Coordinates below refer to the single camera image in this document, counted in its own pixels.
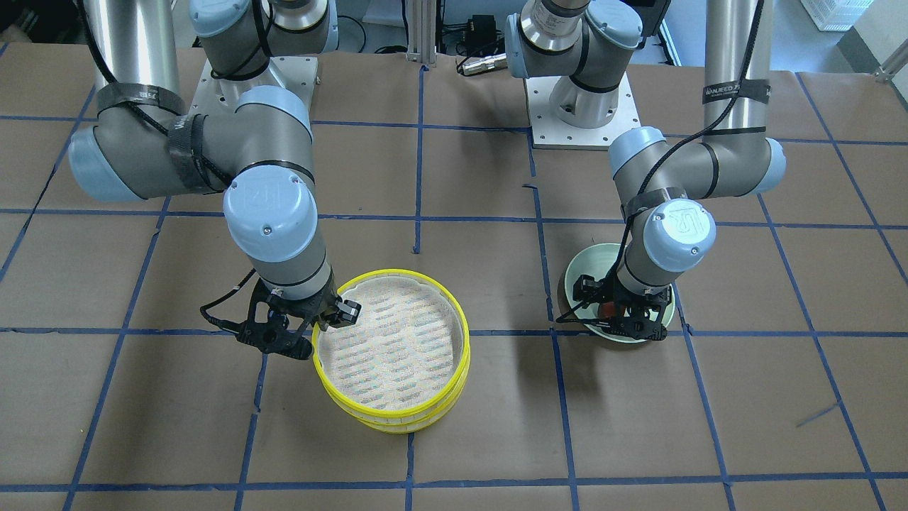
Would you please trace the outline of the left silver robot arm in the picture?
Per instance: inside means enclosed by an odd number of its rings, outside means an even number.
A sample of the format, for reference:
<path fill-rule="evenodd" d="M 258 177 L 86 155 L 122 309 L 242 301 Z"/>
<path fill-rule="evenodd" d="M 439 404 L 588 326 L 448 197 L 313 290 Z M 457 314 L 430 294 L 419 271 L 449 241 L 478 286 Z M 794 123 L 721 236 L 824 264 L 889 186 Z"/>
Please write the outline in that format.
<path fill-rule="evenodd" d="M 662 340 L 671 285 L 716 242 L 702 200 L 766 192 L 784 177 L 781 143 L 766 135 L 774 4 L 711 1 L 706 22 L 703 128 L 669 145 L 652 126 L 617 136 L 609 167 L 625 221 L 607 270 L 566 278 L 562 324 L 607 336 Z M 528 1 L 504 26 L 513 77 L 558 77 L 553 100 L 572 126 L 609 122 L 606 107 L 642 39 L 638 13 L 620 1 Z"/>

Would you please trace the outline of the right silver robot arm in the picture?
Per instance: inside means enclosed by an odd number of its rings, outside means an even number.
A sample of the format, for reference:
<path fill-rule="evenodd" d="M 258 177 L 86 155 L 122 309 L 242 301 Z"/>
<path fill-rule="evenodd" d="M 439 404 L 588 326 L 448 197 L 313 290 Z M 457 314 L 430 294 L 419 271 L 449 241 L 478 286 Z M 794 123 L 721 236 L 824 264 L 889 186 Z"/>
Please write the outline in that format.
<path fill-rule="evenodd" d="M 201 315 L 262 353 L 306 360 L 303 327 L 357 322 L 338 295 L 318 226 L 309 106 L 278 62 L 336 48 L 332 1 L 192 1 L 189 16 L 223 104 L 190 107 L 177 91 L 167 1 L 78 1 L 99 72 L 96 126 L 71 140 L 72 175 L 104 202 L 223 194 L 223 213 L 258 281 L 248 316 Z"/>

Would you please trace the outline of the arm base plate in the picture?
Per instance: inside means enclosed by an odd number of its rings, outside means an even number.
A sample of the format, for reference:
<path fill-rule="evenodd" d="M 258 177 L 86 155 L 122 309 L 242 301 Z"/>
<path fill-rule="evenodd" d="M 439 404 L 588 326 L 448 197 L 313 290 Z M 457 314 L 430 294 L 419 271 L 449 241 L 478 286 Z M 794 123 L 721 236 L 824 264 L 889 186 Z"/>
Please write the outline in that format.
<path fill-rule="evenodd" d="M 619 87 L 599 94 L 569 77 L 524 80 L 534 148 L 608 150 L 617 137 L 641 126 L 627 74 Z"/>
<path fill-rule="evenodd" d="M 262 104 L 291 114 L 313 136 L 309 107 L 320 83 L 319 67 L 316 56 L 278 56 L 270 59 L 259 77 L 231 81 L 214 78 L 213 67 L 206 61 L 189 112 L 220 114 L 236 112 L 246 104 Z"/>

